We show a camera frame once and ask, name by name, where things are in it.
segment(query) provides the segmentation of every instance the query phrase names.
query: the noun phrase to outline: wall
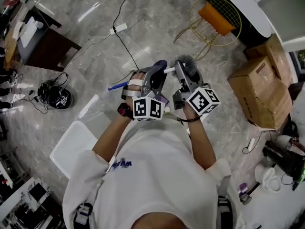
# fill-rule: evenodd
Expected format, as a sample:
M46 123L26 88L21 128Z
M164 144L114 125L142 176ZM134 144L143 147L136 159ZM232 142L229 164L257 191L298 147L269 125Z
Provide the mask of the wall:
M276 167L276 174L281 177L284 173ZM291 178L283 177L284 183L291 183ZM262 225L263 229L289 228L294 219L305 209L305 182L296 191L291 186L282 185L278 194L266 194L258 187L252 194L252 200L244 206L243 216L247 228L254 224Z
M283 42L305 36L305 0L262 0L258 5Z

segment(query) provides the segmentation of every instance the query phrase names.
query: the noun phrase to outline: cardboard box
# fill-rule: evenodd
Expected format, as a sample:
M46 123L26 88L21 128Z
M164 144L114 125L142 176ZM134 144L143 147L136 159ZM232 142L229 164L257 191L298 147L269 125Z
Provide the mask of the cardboard box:
M247 119L262 128L278 129L291 111L287 87L267 59L246 62L228 79Z
M273 34L264 44L247 48L244 53L248 59L267 56L275 75L282 80L285 86L288 87L290 85L291 72L289 63L277 35Z

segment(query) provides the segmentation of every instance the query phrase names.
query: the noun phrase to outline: black wristband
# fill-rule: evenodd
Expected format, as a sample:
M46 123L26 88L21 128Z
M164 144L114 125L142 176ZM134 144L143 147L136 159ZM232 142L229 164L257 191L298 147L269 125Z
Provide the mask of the black wristband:
M179 117L177 117L177 121L183 121L183 122L193 122L193 121L197 121L200 119L200 116L194 118L194 119L190 119L190 120L185 120L185 119L181 119Z
M126 116L128 118L133 118L133 111L130 109L130 107L126 103L121 103L120 106L118 107L118 113L122 116Z

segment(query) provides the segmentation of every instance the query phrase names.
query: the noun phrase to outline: marble floor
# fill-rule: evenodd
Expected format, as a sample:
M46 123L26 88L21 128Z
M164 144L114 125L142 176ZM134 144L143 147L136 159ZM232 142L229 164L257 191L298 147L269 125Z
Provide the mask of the marble floor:
M78 55L90 43L109 34L122 1L30 0L27 6L35 4L61 23L62 27L58 31L82 46L76 53ZM194 1L196 0L126 1L116 24L127 23L128 30L119 35L139 68L151 66L161 59L172 62L181 54L196 55L202 49L202 42L191 31L173 43L176 34L188 26L188 10ZM96 3L100 3L100 6L80 21L80 17ZM216 155L228 159L237 186L242 182L248 182L251 186L254 184L254 167L262 158L261 150L269 134L262 135L251 154L243 155L242 148L248 145L251 137L259 134L257 128L245 119L227 82L228 76L246 61L243 49L244 46L238 40L226 47L212 47L207 56L198 62L198 69L222 102L204 120L204 127ZM41 114L31 103L16 101L15 98L14 107L3 111L9 129L10 145L17 147L19 159L31 168L34 176L40 176L51 186L59 200L63 197L68 180L50 160L50 153L73 121L98 112L106 113L110 119L114 118L121 102L121 90L108 92L107 88L112 86L111 81L123 78L133 69L135 64L120 40L110 36L89 47L68 65L66 73L69 80L66 85L75 97L72 108ZM21 94L17 94L19 88L16 87L16 95L2 97L3 100L28 97L29 90L37 92L39 83L59 75L28 66L19 67L18 72L23 74ZM177 79L169 76L163 94L171 99L179 87L177 84ZM35 105L44 111L43 106Z

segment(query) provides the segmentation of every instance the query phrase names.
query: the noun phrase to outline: power cord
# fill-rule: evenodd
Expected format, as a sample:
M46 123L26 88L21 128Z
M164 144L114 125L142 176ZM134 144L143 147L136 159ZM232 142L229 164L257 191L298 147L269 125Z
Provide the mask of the power cord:
M292 183L283 183L283 176L284 176L284 175L287 175L287 173L284 173L284 174L282 175L281 181L282 181L282 184L283 184L283 185L291 185L291 184L294 183L294 181L293 181Z
M118 19L119 15L120 15L120 13L121 13L121 8L122 8L123 4L125 3L125 1L126 1L126 0L124 0L124 1L122 2L122 4L120 5L119 14L118 14L118 16L115 18L114 22L112 23L112 28L113 28L114 33L115 33L115 34L117 35L117 37L120 39L120 41L121 41L122 44L124 45L125 49L127 50L127 52L129 53L129 55L131 56L131 58L132 58L132 60L133 60L133 62L134 62L134 64L135 64L135 66L136 66L137 69L139 70L139 67L138 67L137 63L135 62L135 60L133 59L133 56L132 56L131 53L128 51L128 49L127 49L126 45L123 43L122 39L121 39L121 38L119 37L119 35L116 33L116 29L115 29L115 26L114 26L114 23L115 23L116 20Z
M83 55L83 54L87 51L87 49L91 47L91 45L96 44L96 43L98 43L98 42L102 42L103 40L107 39L107 38L110 37L110 36L111 36L111 34L107 35L106 37L104 37L104 38L101 39L101 40L98 40L98 41L96 41L96 42L90 43L90 44L88 45L88 47L86 47L86 49L85 49L84 51L82 51L82 53L80 53L80 54L77 55L75 58L72 58L72 59L70 60L70 62L67 64L67 66L65 67L65 69L63 70L63 72L66 71L66 69L68 68L68 66L69 66L74 60L76 60L78 57L80 57L81 55Z
M248 152L248 153L245 153L245 152L244 152L244 150L245 150L245 149L248 149L248 147L244 147L244 148L242 149L242 153L243 153L244 155L247 155L247 154L251 153L251 152L255 149L255 147L257 146L257 144L258 144L258 142L259 142L259 140L261 139L262 134L263 134L263 132L261 132L261 134L259 135L259 138L258 138L258 140L257 140L257 142L256 142L256 144L255 144L255 146L252 148L252 150L251 150L250 152Z
M66 75L66 80L65 80L63 83L59 84L58 79L59 79L63 74ZM23 80L23 74L18 75L15 79L18 79L19 77L21 77L21 80L20 80L20 82L19 82L19 93L18 93L18 95L20 96L20 92L21 92L21 83L22 83L22 80ZM56 82L57 82L57 85L58 85L58 88L59 88L59 91L60 91L60 86L64 85L64 84L67 82L67 80L68 80L68 74L67 74L66 72L62 72L62 73L61 73L59 76L57 76L55 79L53 79L53 80L52 80L52 79L49 79L48 81L56 81ZM30 94L28 93L29 99L26 99L26 97L19 99L19 98L17 98L17 95L15 94L15 87L14 87L14 86L13 86L13 93L14 93L14 98L11 100L10 103L12 103L15 99L17 99L17 101L26 101L26 102L30 102L30 103L35 107L35 109L38 110L38 111L39 111L40 113L42 113L43 115L46 115L46 114L48 113L49 110L56 109L56 108L49 108L48 106L45 105L45 103L42 103L42 104L43 104L43 107L44 107L44 109L45 109L45 111L46 111L46 112L44 113L43 111L41 111L40 109L38 109L38 108L36 107L36 105L32 102L34 99L36 100L36 97L37 97L37 96L35 96L35 97L33 97L32 99L30 99Z

